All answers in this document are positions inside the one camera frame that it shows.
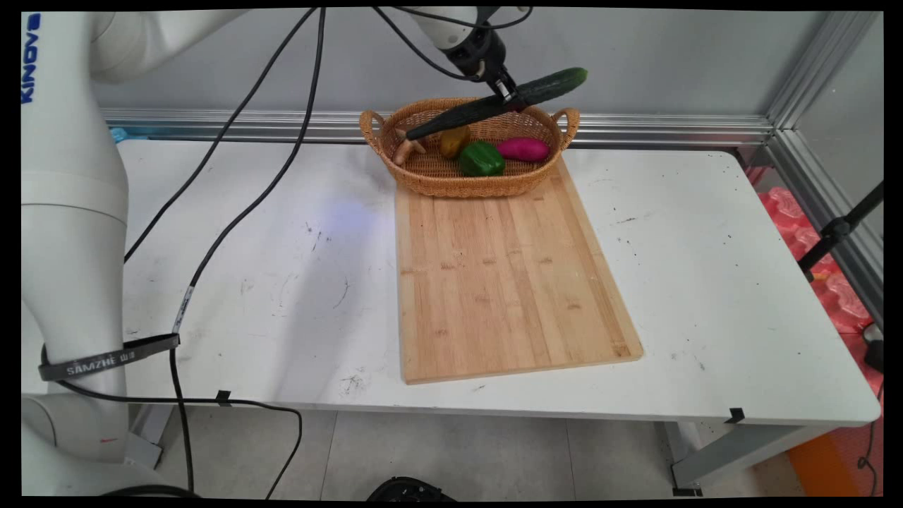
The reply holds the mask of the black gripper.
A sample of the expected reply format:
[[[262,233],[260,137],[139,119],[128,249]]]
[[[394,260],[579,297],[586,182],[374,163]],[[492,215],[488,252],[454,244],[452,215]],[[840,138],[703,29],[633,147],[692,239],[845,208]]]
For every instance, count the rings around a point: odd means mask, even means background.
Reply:
[[[529,103],[505,70],[506,54],[505,44],[493,27],[473,28],[460,43],[446,49],[446,58],[462,75],[475,83],[492,83],[492,89],[506,111],[520,113],[529,107]]]

